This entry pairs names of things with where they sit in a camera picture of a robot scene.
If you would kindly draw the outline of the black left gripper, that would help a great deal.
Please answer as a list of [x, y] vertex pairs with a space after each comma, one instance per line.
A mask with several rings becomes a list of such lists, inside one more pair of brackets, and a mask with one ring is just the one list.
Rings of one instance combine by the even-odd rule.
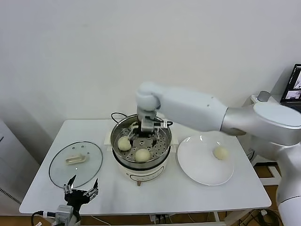
[[67, 184], [64, 184], [64, 199], [69, 206], [81, 206], [83, 204], [88, 204], [98, 195], [98, 179], [96, 179], [93, 187], [90, 190], [84, 191], [72, 189], [75, 178], [76, 175], [70, 178]]

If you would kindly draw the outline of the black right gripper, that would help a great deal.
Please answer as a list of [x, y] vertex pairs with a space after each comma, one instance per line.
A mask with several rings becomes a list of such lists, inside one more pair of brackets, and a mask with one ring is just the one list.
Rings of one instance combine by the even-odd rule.
[[152, 147], [154, 147], [161, 138], [159, 131], [142, 131], [141, 128], [126, 129], [125, 136], [127, 137], [129, 143], [133, 143], [133, 140], [137, 138], [150, 138], [152, 139]]

